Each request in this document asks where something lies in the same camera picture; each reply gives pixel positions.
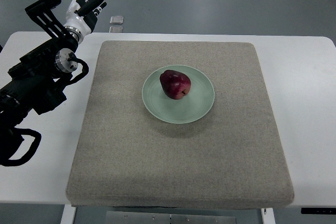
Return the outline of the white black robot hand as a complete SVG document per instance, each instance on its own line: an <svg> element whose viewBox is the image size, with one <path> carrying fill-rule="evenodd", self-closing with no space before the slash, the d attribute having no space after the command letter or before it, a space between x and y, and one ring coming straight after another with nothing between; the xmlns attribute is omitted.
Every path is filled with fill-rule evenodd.
<svg viewBox="0 0 336 224"><path fill-rule="evenodd" d="M106 0L72 0L67 12L64 27L80 44L91 34L98 16L106 7Z"/></svg>

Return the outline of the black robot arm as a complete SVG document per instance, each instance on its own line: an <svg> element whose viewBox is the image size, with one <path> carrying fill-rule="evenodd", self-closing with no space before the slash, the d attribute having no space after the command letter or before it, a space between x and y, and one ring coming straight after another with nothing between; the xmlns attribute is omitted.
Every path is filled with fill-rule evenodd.
<svg viewBox="0 0 336 224"><path fill-rule="evenodd" d="M49 112L66 100L63 90L88 72L88 65L75 56L79 36L72 35L53 15L61 0L38 0L25 8L27 15L51 38L20 58L8 74L11 81L1 88L1 165L20 166L36 153L41 134L18 129L31 110Z"/></svg>

